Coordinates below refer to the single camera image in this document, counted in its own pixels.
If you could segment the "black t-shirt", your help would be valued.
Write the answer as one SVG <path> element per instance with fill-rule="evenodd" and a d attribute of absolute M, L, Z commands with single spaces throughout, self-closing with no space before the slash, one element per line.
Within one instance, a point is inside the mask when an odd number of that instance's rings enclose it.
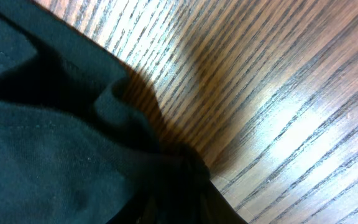
<path fill-rule="evenodd" d="M 242 223 L 185 144 L 122 101 L 125 68 L 31 1 L 0 1 L 0 223 Z"/>

